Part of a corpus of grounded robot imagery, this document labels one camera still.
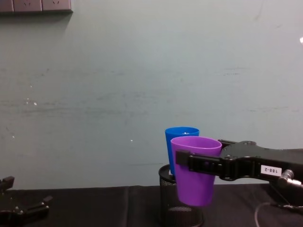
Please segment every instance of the black clamp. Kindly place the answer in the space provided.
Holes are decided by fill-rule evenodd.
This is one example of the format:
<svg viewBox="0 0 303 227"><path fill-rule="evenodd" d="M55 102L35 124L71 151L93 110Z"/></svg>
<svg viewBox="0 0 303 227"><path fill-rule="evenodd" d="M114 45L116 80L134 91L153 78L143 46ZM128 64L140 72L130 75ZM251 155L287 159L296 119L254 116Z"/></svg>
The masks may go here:
<svg viewBox="0 0 303 227"><path fill-rule="evenodd" d="M49 203L53 199L47 196L41 202L24 206L5 191L13 186L14 177L0 181L0 227L20 227L30 222L44 219L49 212Z"/></svg>
<svg viewBox="0 0 303 227"><path fill-rule="evenodd" d="M224 177L228 174L232 161L219 157L191 154L186 150L177 150L176 164L187 166L189 171Z"/></svg>

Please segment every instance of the purple cup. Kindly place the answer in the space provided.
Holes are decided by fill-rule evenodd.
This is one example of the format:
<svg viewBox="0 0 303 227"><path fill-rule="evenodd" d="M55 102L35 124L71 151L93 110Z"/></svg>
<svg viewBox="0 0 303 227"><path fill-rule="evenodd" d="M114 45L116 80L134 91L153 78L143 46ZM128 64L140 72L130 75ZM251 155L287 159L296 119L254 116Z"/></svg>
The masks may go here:
<svg viewBox="0 0 303 227"><path fill-rule="evenodd" d="M208 205L212 201L215 176L190 172L187 166L176 164L176 151L188 150L191 154L218 157L222 144L212 138L185 136L172 139L171 149L175 163L179 200L189 206Z"/></svg>

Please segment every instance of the plastic cup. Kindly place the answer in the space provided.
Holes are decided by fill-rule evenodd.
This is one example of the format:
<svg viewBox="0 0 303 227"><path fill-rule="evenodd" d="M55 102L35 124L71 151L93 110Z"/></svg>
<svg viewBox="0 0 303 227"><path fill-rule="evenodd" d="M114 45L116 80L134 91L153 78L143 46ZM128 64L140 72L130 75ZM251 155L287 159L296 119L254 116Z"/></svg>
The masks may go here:
<svg viewBox="0 0 303 227"><path fill-rule="evenodd" d="M170 141L173 138L180 137L180 136L198 136L199 129L192 128L192 127L173 127L168 128L165 130L166 136L166 144L167 144L167 151L169 154L169 167L170 171L173 175L175 175L175 168L174 168L174 159L171 151L171 143Z"/></svg>
<svg viewBox="0 0 303 227"><path fill-rule="evenodd" d="M176 151L188 150L191 154L220 156L222 144L212 138L188 136L171 140L175 163L175 177L179 200L189 206L206 206L212 201L213 175L190 172L187 166L176 164Z"/></svg>

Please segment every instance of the label sticker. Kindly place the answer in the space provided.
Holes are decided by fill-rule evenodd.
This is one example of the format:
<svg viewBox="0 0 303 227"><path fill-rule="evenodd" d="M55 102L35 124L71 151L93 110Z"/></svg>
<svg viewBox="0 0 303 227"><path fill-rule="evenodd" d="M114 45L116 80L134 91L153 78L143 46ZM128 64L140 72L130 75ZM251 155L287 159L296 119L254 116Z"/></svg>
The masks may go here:
<svg viewBox="0 0 303 227"><path fill-rule="evenodd" d="M267 174L267 175L272 175L272 176L281 176L282 168L261 165L261 173Z"/></svg>

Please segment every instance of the black bracket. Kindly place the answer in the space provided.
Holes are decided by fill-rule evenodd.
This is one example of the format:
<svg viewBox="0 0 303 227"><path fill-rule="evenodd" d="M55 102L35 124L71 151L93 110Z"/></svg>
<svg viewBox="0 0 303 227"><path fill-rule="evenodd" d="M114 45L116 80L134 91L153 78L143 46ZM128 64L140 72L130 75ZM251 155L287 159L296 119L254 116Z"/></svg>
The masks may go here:
<svg viewBox="0 0 303 227"><path fill-rule="evenodd" d="M14 181L15 178L13 176L9 176L0 180L0 191L3 192L6 191L7 189L12 188Z"/></svg>
<svg viewBox="0 0 303 227"><path fill-rule="evenodd" d="M228 175L230 180L235 180L229 174L231 161L219 157L196 155L186 150L177 150L176 164L187 166L188 170L192 172L216 175L226 179Z"/></svg>

